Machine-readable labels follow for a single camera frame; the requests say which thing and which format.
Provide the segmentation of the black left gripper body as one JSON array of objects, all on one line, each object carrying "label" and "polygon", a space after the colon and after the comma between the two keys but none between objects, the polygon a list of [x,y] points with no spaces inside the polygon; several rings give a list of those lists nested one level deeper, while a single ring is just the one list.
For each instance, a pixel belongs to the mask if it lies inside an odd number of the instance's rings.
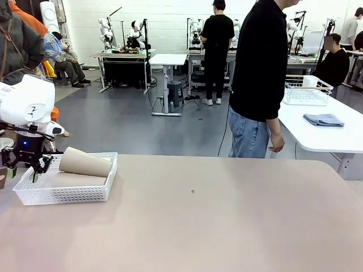
[{"label": "black left gripper body", "polygon": [[17,134],[15,146],[12,149],[14,163],[27,163],[31,166],[39,164],[39,160],[43,157],[44,138],[28,137]]}]

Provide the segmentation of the person's right hand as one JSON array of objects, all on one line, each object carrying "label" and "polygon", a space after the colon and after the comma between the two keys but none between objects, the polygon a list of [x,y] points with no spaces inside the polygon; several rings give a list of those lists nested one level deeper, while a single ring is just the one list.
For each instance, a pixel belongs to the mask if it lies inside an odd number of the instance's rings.
[{"label": "person's right hand", "polygon": [[285,145],[282,134],[271,134],[271,146],[268,147],[271,152],[279,153]]}]

